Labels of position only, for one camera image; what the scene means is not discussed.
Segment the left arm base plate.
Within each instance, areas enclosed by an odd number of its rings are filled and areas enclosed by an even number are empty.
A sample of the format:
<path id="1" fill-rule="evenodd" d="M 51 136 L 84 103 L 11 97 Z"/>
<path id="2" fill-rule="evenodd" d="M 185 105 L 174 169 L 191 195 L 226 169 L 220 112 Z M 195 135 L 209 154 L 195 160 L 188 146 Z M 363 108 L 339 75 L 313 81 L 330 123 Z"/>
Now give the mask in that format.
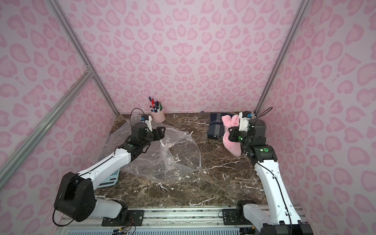
<path id="1" fill-rule="evenodd" d="M 144 214 L 144 210 L 124 210 L 116 218 L 104 217 L 101 225 L 102 227 L 142 226 Z"/>

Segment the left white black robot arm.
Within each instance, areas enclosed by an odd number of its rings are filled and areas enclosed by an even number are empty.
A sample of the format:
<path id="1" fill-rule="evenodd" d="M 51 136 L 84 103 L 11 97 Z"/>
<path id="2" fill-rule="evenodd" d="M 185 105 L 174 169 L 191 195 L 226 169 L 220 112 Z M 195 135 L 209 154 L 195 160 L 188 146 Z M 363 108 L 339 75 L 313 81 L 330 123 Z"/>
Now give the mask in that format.
<path id="1" fill-rule="evenodd" d="M 95 190 L 116 170 L 145 154 L 152 142 L 162 140 L 165 130 L 165 127 L 153 129 L 150 123 L 136 123 L 131 127 L 131 135 L 109 156 L 79 173 L 66 173 L 61 179 L 54 211 L 76 222 L 102 217 L 103 226 L 129 224 L 128 207 L 117 201 L 97 199 Z"/>

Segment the clear plastic vacuum bag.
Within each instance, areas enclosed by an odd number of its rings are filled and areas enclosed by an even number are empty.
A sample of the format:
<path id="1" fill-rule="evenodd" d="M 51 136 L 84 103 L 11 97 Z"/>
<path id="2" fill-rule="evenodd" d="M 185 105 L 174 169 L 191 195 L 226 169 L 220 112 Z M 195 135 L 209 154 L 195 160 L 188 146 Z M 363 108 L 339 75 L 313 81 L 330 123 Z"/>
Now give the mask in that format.
<path id="1" fill-rule="evenodd" d="M 152 142 L 131 163 L 116 167 L 118 172 L 130 173 L 158 183 L 182 178 L 202 168 L 201 152 L 190 133 L 175 126 L 151 121 L 152 128 L 164 127 L 165 137 Z"/>

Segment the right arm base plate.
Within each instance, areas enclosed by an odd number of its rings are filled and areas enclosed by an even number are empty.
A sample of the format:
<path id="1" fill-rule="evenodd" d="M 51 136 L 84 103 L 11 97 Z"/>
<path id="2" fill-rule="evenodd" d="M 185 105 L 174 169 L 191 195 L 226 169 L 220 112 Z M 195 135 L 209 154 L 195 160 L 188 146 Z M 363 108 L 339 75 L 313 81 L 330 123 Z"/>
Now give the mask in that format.
<path id="1" fill-rule="evenodd" d="M 251 225 L 252 223 L 241 217 L 237 209 L 223 209 L 219 216 L 224 225 Z"/>

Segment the navy blue plaid blanket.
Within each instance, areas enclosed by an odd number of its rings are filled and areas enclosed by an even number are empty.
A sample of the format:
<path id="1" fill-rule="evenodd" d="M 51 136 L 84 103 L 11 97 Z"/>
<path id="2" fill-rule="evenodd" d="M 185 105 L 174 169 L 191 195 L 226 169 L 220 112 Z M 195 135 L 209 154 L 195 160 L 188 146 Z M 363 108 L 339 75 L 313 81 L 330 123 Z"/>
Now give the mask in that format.
<path id="1" fill-rule="evenodd" d="M 212 113 L 210 114 L 210 123 L 209 129 L 207 131 L 208 139 L 219 140 L 221 141 L 224 136 L 224 125 L 222 117 L 229 115 L 232 117 L 234 114 L 229 113 Z"/>

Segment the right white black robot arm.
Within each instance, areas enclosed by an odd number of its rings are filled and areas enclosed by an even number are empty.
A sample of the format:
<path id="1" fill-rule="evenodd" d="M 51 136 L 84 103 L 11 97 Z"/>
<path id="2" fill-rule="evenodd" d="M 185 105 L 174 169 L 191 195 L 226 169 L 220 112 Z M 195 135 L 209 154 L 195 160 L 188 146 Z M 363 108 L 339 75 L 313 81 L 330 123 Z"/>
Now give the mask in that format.
<path id="1" fill-rule="evenodd" d="M 251 160 L 259 176 L 268 203 L 266 214 L 255 203 L 239 203 L 244 220 L 255 227 L 257 235 L 312 235 L 303 222 L 283 182 L 277 154 L 266 143 L 266 125 L 260 119 L 242 117 L 238 127 L 230 130 L 229 140 L 240 143 L 242 152 Z"/>

